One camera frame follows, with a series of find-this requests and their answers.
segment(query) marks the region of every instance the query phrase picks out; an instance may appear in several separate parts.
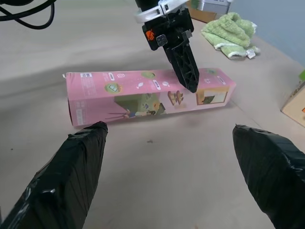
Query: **black tape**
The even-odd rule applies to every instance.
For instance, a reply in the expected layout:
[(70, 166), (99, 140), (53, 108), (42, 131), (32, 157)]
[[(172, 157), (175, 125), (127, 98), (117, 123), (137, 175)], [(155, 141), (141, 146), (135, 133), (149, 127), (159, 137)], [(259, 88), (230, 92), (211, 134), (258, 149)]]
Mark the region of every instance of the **black tape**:
[(107, 133), (99, 122), (69, 135), (0, 229), (81, 229), (98, 185)]
[(237, 125), (236, 156), (248, 188), (277, 229), (305, 228), (305, 155), (268, 131)]

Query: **green towel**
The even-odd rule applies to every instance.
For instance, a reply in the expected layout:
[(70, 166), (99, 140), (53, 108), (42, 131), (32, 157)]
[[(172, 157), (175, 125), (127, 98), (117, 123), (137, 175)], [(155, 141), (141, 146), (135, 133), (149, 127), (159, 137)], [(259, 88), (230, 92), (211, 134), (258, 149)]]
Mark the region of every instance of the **green towel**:
[(229, 59), (245, 57), (247, 50), (259, 54), (260, 50), (251, 44), (256, 25), (243, 20), (237, 13), (228, 13), (220, 19), (209, 22), (202, 35), (216, 50), (221, 50)]

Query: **orange label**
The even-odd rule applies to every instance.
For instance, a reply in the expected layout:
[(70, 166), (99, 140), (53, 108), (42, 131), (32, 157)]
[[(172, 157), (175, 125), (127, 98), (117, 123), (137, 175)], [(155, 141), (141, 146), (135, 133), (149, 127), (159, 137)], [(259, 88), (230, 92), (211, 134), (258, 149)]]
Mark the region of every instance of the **orange label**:
[(153, 33), (153, 30), (149, 30), (146, 32), (146, 37), (149, 41), (152, 41), (154, 40), (154, 33)]

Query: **pink box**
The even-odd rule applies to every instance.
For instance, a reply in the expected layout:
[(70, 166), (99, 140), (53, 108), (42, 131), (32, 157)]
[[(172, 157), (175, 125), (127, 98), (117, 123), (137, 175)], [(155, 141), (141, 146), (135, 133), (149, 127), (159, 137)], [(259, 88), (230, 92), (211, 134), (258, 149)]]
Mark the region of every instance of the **pink box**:
[(196, 93), (173, 70), (67, 73), (73, 126), (225, 106), (236, 87), (220, 69), (199, 69)]

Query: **small white tag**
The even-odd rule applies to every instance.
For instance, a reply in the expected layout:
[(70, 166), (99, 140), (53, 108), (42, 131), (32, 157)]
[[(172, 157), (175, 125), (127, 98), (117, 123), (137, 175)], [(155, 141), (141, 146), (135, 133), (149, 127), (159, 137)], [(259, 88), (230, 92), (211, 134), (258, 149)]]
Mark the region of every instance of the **small white tag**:
[(248, 54), (248, 58), (249, 58), (249, 59), (252, 59), (253, 57), (256, 56), (256, 54), (255, 54), (255, 52), (254, 52), (253, 49), (248, 49), (248, 50), (247, 50), (247, 54)]

